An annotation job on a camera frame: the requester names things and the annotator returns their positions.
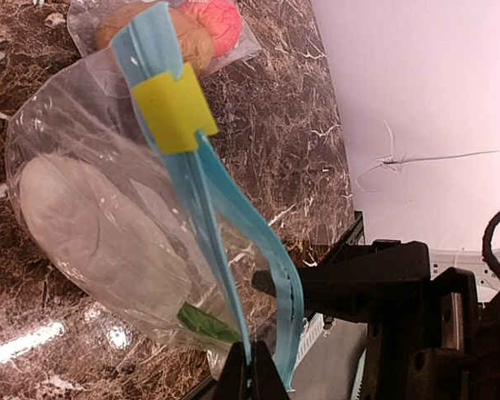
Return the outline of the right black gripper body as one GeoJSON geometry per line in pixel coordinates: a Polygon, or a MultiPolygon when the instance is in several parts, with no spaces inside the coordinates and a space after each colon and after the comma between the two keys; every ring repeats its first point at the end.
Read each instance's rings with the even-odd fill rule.
{"type": "Polygon", "coordinates": [[[478,252],[375,242],[368,399],[500,399],[500,282],[478,252]]]}

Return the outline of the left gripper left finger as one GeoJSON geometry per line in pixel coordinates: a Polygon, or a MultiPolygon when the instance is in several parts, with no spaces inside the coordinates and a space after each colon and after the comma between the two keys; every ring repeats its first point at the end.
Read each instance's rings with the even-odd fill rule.
{"type": "Polygon", "coordinates": [[[249,398],[249,376],[245,351],[243,344],[236,342],[230,348],[212,399],[247,400],[249,398]]]}

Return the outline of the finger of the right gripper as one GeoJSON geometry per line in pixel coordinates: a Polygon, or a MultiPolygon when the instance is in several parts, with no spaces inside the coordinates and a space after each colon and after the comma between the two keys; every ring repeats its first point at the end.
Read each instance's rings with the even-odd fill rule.
{"type": "Polygon", "coordinates": [[[383,286],[372,268],[300,268],[305,308],[351,323],[383,320],[383,286]]]}

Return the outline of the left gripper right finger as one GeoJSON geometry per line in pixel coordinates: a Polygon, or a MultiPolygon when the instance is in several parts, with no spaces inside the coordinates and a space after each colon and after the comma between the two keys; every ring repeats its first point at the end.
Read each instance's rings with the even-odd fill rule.
{"type": "Polygon", "coordinates": [[[264,341],[252,345],[249,367],[249,398],[252,400],[288,400],[288,393],[264,341]]]}

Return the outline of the green toy lettuce leaf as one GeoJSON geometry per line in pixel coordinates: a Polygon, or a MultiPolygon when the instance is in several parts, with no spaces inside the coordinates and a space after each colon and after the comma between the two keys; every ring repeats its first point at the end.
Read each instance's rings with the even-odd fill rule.
{"type": "Polygon", "coordinates": [[[242,341],[238,329],[188,302],[180,307],[177,320],[189,331],[205,338],[229,344],[242,341]]]}

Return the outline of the white toy bun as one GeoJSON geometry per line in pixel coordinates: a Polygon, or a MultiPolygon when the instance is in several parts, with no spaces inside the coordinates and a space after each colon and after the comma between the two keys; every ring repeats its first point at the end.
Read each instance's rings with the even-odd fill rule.
{"type": "Polygon", "coordinates": [[[166,234],[94,166],[38,156],[19,179],[33,239],[79,287],[113,311],[168,328],[191,291],[166,234]]]}

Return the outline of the red toy fruit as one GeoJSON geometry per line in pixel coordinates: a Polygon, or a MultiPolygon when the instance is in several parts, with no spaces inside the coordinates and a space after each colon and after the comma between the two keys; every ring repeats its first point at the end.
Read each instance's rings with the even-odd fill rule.
{"type": "Polygon", "coordinates": [[[232,1],[185,1],[177,10],[206,28],[213,41],[215,58],[231,52],[238,44],[243,18],[232,1]]]}

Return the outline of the zip bag with blue zipper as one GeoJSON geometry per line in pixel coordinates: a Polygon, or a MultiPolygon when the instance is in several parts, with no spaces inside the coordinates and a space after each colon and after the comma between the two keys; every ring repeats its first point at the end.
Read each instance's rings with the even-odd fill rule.
{"type": "Polygon", "coordinates": [[[73,1],[67,27],[86,57],[112,49],[180,73],[211,75],[262,48],[234,1],[73,1]]]}

